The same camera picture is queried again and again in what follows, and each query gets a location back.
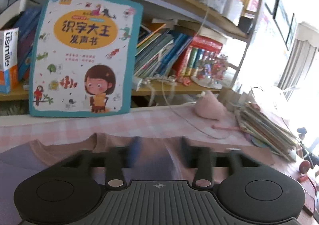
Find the pink checkered tablecloth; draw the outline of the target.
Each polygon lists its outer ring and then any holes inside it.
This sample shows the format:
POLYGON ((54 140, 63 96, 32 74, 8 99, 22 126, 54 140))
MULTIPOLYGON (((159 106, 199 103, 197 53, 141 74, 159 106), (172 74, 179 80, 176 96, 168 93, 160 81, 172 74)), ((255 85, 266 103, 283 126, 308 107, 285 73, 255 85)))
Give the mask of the pink checkered tablecloth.
POLYGON ((266 148, 252 146, 237 130, 235 116, 219 120, 197 116, 192 105, 134 109, 99 118, 1 117, 1 224, 18 224, 13 202, 16 187, 26 178, 79 150, 106 151, 140 137, 139 162, 124 172, 127 180, 191 180, 194 171, 180 161, 180 137, 192 144, 224 152, 239 148, 280 172, 298 177, 299 163, 288 163, 266 148))

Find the stack of papers and books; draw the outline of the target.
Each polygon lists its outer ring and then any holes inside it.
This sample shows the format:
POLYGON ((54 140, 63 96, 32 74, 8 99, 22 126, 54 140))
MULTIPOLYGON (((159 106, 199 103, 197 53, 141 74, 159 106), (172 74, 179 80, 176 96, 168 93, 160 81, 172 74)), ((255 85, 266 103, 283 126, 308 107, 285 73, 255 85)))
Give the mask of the stack of papers and books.
POLYGON ((286 161, 297 160, 301 139, 289 123, 288 102, 275 86, 253 87, 242 104, 235 106, 235 117, 242 131, 286 161))

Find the white orange usmile box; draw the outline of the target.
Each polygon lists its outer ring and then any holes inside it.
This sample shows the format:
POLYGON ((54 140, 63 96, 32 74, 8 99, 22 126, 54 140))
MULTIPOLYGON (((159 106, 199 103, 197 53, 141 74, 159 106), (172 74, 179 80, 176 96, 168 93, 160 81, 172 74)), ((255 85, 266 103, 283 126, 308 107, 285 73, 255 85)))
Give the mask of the white orange usmile box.
POLYGON ((9 93, 18 84, 17 45, 19 28, 1 30, 0 91, 9 93))

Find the blue books left stack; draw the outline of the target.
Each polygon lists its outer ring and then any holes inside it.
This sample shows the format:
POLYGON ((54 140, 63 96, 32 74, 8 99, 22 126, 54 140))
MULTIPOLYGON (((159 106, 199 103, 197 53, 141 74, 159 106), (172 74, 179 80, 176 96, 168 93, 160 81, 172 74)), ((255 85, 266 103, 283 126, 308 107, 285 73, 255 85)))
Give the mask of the blue books left stack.
POLYGON ((23 78, 25 70, 25 59, 32 48, 35 39, 37 24, 39 21, 42 7, 30 7, 21 13, 14 27, 18 28, 18 45, 17 45, 17 69, 18 81, 23 78))

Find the purple and pink sweater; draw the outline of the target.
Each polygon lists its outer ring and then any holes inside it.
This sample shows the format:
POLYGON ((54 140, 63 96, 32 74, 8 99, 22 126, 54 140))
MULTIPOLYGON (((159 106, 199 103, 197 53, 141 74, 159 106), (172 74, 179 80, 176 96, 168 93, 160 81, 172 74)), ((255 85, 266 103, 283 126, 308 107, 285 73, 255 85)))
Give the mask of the purple and pink sweater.
POLYGON ((212 188, 187 180, 105 186, 106 152, 80 151, 24 179, 13 193, 18 224, 275 224, 276 170, 239 150, 212 151, 212 188))

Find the children's picture book teal border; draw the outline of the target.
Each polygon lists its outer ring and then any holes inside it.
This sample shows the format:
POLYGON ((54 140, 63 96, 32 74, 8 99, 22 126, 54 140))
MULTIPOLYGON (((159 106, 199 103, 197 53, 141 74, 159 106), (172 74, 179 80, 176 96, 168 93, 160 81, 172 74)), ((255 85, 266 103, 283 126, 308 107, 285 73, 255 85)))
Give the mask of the children's picture book teal border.
POLYGON ((142 13, 131 0, 47 0, 33 42, 30 114, 128 113, 142 13))

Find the colourful flower ornament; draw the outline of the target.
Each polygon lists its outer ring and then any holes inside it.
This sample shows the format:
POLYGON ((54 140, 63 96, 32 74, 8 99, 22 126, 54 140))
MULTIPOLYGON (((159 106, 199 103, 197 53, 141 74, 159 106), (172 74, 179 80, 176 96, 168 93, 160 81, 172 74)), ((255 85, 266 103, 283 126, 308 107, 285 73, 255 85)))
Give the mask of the colourful flower ornament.
POLYGON ((212 59, 202 60, 191 80, 201 87, 208 89, 221 89, 222 80, 228 69, 228 57, 226 55, 216 56, 212 59))

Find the row of leaning books right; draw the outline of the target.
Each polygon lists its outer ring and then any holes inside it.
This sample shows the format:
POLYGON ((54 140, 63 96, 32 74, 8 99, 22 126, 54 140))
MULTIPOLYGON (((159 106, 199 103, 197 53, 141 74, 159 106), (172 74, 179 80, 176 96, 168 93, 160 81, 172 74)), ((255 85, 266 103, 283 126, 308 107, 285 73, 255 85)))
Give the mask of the row of leaning books right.
POLYGON ((135 55, 134 76, 141 79, 168 75, 192 42, 218 54, 227 41, 224 35, 191 21, 179 20, 171 28, 160 22, 151 27, 155 31, 138 43, 135 55))

